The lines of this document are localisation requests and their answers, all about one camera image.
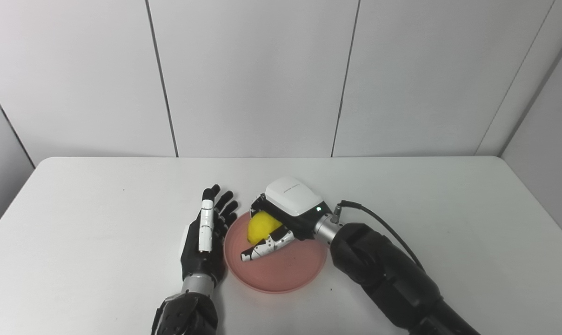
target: wall seam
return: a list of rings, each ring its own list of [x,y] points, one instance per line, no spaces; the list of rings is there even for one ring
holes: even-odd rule
[[[22,151],[24,152],[24,154],[26,155],[28,162],[31,163],[31,166],[33,166],[33,168],[35,169],[35,164],[33,163],[33,160],[31,159],[31,156],[28,154],[27,149],[24,147],[24,144],[22,144],[22,141],[19,137],[19,134],[17,133],[16,129],[14,129],[13,123],[10,122],[10,119],[8,118],[8,115],[6,114],[6,112],[4,111],[4,108],[2,107],[2,104],[0,104],[0,111],[2,112],[2,115],[4,115],[4,119],[6,119],[6,122],[8,123],[8,125],[10,126],[10,129],[13,131],[14,137],[17,139],[17,141],[19,142],[20,147],[22,148]]]
[[[345,68],[345,78],[343,78],[343,89],[341,90],[341,101],[339,102],[339,113],[337,114],[335,135],[333,136],[333,146],[330,149],[330,157],[333,157],[333,155],[335,154],[335,142],[337,141],[337,131],[339,131],[339,119],[341,118],[341,110],[343,109],[343,96],[345,95],[345,85],[347,84],[347,73],[349,72],[349,62],[351,61],[351,50],[354,47],[355,28],[357,27],[357,18],[360,14],[360,4],[361,4],[361,0],[358,0],[357,8],[355,9],[354,28],[353,31],[351,32],[351,43],[349,44],[349,53],[347,54],[347,66]]]
[[[554,6],[554,3],[556,2],[556,0],[553,0],[552,3],[549,5],[548,11],[545,13],[545,16],[543,17],[542,23],[540,25],[540,28],[538,28],[538,31],[536,32],[534,39],[531,41],[531,44],[529,45],[527,52],[525,53],[525,56],[523,56],[523,60],[521,61],[521,64],[519,64],[519,68],[517,68],[517,72],[515,72],[515,75],[513,76],[513,80],[511,80],[510,84],[508,85],[506,92],[504,93],[504,96],[502,97],[502,100],[500,100],[500,104],[498,104],[498,108],[496,108],[496,112],[494,113],[494,116],[492,116],[492,120],[490,121],[490,124],[488,125],[488,127],[486,128],[486,131],[483,133],[482,139],[479,140],[479,144],[477,144],[477,148],[475,149],[475,152],[473,153],[473,155],[477,155],[477,151],[479,151],[479,148],[482,146],[482,142],[483,140],[486,138],[486,135],[488,135],[488,131],[490,130],[490,127],[492,127],[492,123],[494,123],[494,120],[496,119],[496,115],[498,115],[498,112],[500,112],[500,108],[502,107],[502,104],[504,102],[504,100],[506,99],[508,92],[510,91],[510,88],[513,86],[513,83],[515,82],[515,79],[517,79],[517,75],[519,74],[519,71],[521,70],[523,63],[525,63],[525,60],[527,59],[527,55],[529,55],[529,52],[531,50],[531,48],[534,46],[535,40],[538,38],[538,35],[540,34],[541,28],[543,27],[543,24],[545,23],[549,12],[552,10],[552,7]]]
[[[149,17],[149,26],[151,27],[151,38],[153,38],[153,47],[155,49],[155,58],[157,60],[157,68],[159,70],[159,78],[161,80],[161,89],[163,90],[163,98],[166,103],[166,111],[167,111],[167,120],[170,124],[170,131],[171,131],[171,140],[173,142],[173,150],[175,152],[175,156],[179,157],[177,151],[177,142],[175,141],[175,130],[173,127],[173,122],[171,121],[171,110],[169,106],[169,99],[167,97],[167,89],[166,89],[166,82],[163,78],[163,69],[161,67],[161,58],[159,56],[159,47],[157,47],[157,38],[155,36],[155,27],[153,25],[153,15],[151,14],[151,6],[149,5],[149,0],[145,0],[145,5],[147,6],[147,15]]]

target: robotic finger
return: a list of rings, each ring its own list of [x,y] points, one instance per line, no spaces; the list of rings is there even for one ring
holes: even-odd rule
[[[279,250],[295,239],[287,227],[281,226],[268,235],[266,240],[260,240],[255,246],[244,250],[241,254],[242,261],[253,261]]]

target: robotic arm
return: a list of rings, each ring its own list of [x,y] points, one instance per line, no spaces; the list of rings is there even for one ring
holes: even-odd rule
[[[236,219],[234,194],[227,191],[214,204],[219,185],[205,189],[202,208],[190,224],[181,254],[181,292],[164,300],[155,313],[151,335],[215,335],[219,319],[211,300],[223,280],[223,241]]]
[[[252,213],[264,210],[283,226],[243,252],[242,260],[265,256],[294,238],[313,238],[330,248],[335,267],[359,284],[395,326],[412,335],[479,335],[447,305],[436,283],[404,242],[415,261],[366,224],[341,222],[342,207],[365,210],[394,232],[357,203],[342,201],[331,212],[311,189],[286,177],[270,184],[251,206]]]

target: cable connector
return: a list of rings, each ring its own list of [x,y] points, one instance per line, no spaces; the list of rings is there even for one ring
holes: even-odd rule
[[[335,206],[335,210],[333,211],[333,216],[330,218],[330,222],[339,223],[339,218],[341,217],[341,210],[343,210],[343,207],[337,204],[337,206]]]

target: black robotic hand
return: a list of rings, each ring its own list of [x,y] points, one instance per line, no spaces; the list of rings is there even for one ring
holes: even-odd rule
[[[221,191],[219,185],[205,189],[211,198]],[[232,191],[221,196],[213,208],[212,248],[200,252],[199,231],[201,213],[190,224],[181,254],[183,285],[181,293],[164,300],[153,320],[152,335],[214,335],[219,322],[215,305],[211,300],[213,289],[225,274],[223,242],[229,226],[236,220],[234,211],[238,202],[231,201]]]
[[[219,185],[215,184],[211,188],[213,196],[221,191]],[[229,226],[238,218],[235,210],[238,208],[237,201],[230,201],[234,197],[232,191],[227,191],[215,204],[213,218],[213,250],[211,252],[198,251],[198,232],[200,229],[201,213],[198,212],[196,220],[190,224],[186,244],[181,254],[181,269],[183,279],[189,275],[202,273],[213,278],[217,285],[225,274],[225,262],[223,261],[223,242]]]

